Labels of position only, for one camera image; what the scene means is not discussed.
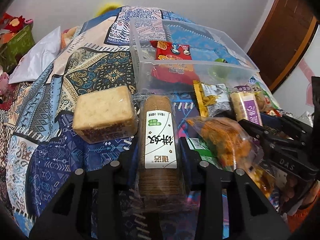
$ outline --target red snack bag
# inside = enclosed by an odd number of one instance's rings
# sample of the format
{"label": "red snack bag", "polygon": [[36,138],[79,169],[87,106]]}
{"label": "red snack bag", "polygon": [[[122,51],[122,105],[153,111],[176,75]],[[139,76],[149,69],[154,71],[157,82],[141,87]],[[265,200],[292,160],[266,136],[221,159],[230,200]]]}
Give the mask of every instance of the red snack bag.
{"label": "red snack bag", "polygon": [[190,46],[158,41],[156,59],[187,59],[192,60]]}
{"label": "red snack bag", "polygon": [[152,47],[156,49],[158,45],[158,41],[150,41],[150,44],[152,45]]}
{"label": "red snack bag", "polygon": [[[156,59],[159,60],[192,60],[190,46],[158,41]],[[152,76],[156,79],[170,83],[185,83],[193,85],[193,80],[199,81],[192,64],[164,64],[152,70]]]}

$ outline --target wooden door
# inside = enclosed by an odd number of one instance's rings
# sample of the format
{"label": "wooden door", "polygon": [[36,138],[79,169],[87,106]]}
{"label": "wooden door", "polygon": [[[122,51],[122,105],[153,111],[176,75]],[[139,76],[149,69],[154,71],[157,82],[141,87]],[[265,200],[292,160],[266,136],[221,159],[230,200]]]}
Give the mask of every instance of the wooden door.
{"label": "wooden door", "polygon": [[277,88],[303,56],[316,18],[303,0],[275,0],[248,55],[270,90]]}

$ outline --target cake in plastic wrap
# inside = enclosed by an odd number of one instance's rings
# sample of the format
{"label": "cake in plastic wrap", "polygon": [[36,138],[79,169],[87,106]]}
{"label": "cake in plastic wrap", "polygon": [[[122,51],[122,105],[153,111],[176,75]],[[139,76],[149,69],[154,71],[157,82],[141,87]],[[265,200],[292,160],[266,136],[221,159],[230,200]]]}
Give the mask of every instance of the cake in plastic wrap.
{"label": "cake in plastic wrap", "polygon": [[119,86],[79,96],[72,128],[88,143],[135,135],[138,118],[128,88]]}

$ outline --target plastic storage bin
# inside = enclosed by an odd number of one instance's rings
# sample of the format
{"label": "plastic storage bin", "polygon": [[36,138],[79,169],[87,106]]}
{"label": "plastic storage bin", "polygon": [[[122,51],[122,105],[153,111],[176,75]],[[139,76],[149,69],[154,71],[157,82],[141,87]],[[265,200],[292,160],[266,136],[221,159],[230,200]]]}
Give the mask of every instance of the plastic storage bin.
{"label": "plastic storage bin", "polygon": [[[192,60],[156,60],[156,49],[150,41],[190,45]],[[130,51],[137,92],[141,94],[193,91],[191,85],[184,86],[181,82],[159,84],[154,73],[164,67],[169,71],[180,69],[182,72],[191,67],[201,82],[212,85],[224,83],[229,88],[245,84],[259,72],[258,67],[227,34],[185,22],[131,18]],[[215,62],[217,58],[226,59],[228,63]]]}

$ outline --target pink wall decal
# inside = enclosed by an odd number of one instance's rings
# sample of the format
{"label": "pink wall decal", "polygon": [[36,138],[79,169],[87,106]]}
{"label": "pink wall decal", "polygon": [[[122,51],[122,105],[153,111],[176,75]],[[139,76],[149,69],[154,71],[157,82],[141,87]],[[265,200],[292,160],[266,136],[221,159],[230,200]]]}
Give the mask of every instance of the pink wall decal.
{"label": "pink wall decal", "polygon": [[311,77],[315,76],[315,74],[313,73],[312,69],[308,66],[308,64],[305,62],[304,58],[302,58],[302,60],[299,62],[298,67],[301,69],[301,71],[309,81],[309,85],[307,87],[307,92],[306,92],[307,93],[306,105],[313,106]]}

